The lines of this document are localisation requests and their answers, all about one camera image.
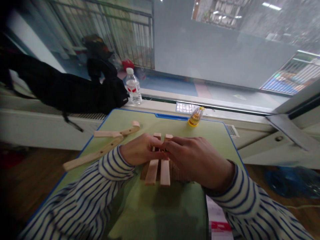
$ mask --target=paper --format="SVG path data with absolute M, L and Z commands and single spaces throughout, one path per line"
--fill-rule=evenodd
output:
M 211 239 L 232 240 L 233 235 L 231 227 L 226 220 L 223 209 L 219 207 L 210 197 L 206 196 L 208 218 L 209 218 L 209 236 Z

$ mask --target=wooden floor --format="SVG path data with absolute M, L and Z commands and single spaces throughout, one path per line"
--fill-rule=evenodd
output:
M 7 224 L 4 229 L 12 238 L 25 227 L 28 219 L 62 177 L 62 164 L 76 158 L 78 154 L 79 151 L 31 148 L 26 159 L 19 165 L 0 170 L 1 217 Z M 283 198 L 274 193 L 265 182 L 264 173 L 267 167 L 246 165 L 246 168 L 250 177 L 263 187 L 271 198 L 284 206 L 320 205 L 319 200 Z M 320 240 L 320 208 L 289 210 L 315 239 Z

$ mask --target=wooden frame piece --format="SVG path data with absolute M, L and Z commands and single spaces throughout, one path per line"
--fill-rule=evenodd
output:
M 115 133 L 120 133 L 122 136 L 127 136 L 140 130 L 138 121 L 132 121 L 132 128 L 123 131 L 94 131 L 94 137 L 112 137 Z
M 164 141 L 168 141 L 173 136 L 171 134 L 166 134 Z M 160 185 L 162 187 L 170 187 L 170 168 L 169 160 L 161 160 L 161 173 L 160 173 Z
M 153 136 L 161 140 L 161 133 L 154 133 Z M 144 181 L 146 186 L 155 185 L 157 180 L 158 164 L 159 159 L 154 159 L 150 161 L 146 179 Z
M 123 141 L 123 135 L 121 135 L 119 132 L 114 133 L 113 135 L 114 140 L 103 147 L 100 151 L 90 153 L 86 156 L 76 158 L 72 161 L 66 162 L 63 164 L 63 168 L 66 171 L 70 171 L 76 167 L 79 167 L 85 163 L 92 162 L 94 160 L 97 160 L 104 155 L 106 155 L 110 150 L 112 150 L 115 146 L 117 146 L 119 143 Z

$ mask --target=air vent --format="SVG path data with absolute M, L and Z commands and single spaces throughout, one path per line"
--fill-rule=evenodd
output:
M 237 132 L 237 130 L 236 130 L 236 128 L 235 128 L 233 125 L 226 124 L 226 126 L 227 126 L 227 129 L 228 129 L 228 131 L 229 131 L 229 134 L 230 134 L 230 136 L 231 136 L 232 138 L 238 138 L 238 137 L 240 137 L 239 134 L 238 134 L 238 132 Z
M 72 113 L 69 116 L 94 120 L 104 120 L 107 115 L 103 113 Z

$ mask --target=hand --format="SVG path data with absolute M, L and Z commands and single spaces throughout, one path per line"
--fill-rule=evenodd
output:
M 224 192 L 234 176 L 234 164 L 202 138 L 173 137 L 163 143 L 166 155 L 191 179 L 204 187 Z
M 162 142 L 147 133 L 140 135 L 120 147 L 120 153 L 127 163 L 136 166 L 153 159 L 165 159 L 164 152 L 153 152 L 153 147 L 162 148 Z

